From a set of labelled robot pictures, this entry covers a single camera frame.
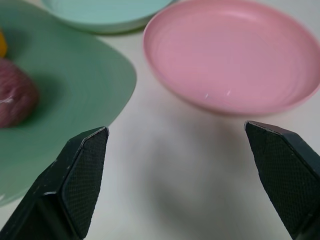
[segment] pink plate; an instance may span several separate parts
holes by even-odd
[[[290,17],[255,2],[176,3],[149,22],[143,47],[166,87],[214,111],[285,111],[309,99],[320,84],[314,37]]]

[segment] food item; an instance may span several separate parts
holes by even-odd
[[[3,33],[0,31],[0,57],[4,57],[7,53],[7,43]]]
[[[0,128],[18,125],[39,102],[32,80],[7,59],[0,58]]]

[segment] plate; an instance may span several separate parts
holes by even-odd
[[[143,47],[169,90],[215,112],[282,112],[319,89],[318,42],[291,17],[256,2],[176,3],[150,21]]]
[[[6,57],[40,92],[27,121],[0,129],[1,206],[22,197],[70,138],[109,126],[129,101],[136,72],[119,52],[28,3],[0,0],[0,25]]]
[[[64,23],[87,32],[114,34],[145,26],[174,0],[42,0]]]

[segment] orange object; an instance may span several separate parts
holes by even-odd
[[[3,58],[6,55],[7,49],[8,49],[8,46],[7,46],[5,37],[3,33],[0,31],[0,57]]]

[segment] white table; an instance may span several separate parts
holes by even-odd
[[[28,0],[36,5],[39,0]],[[320,39],[319,0],[260,0]],[[100,37],[136,68],[137,85],[110,126],[87,240],[290,240],[258,177],[247,118],[191,106],[163,88],[143,56],[142,33]],[[299,133],[320,153],[320,93],[303,106],[251,120]],[[0,228],[20,200],[0,208]]]

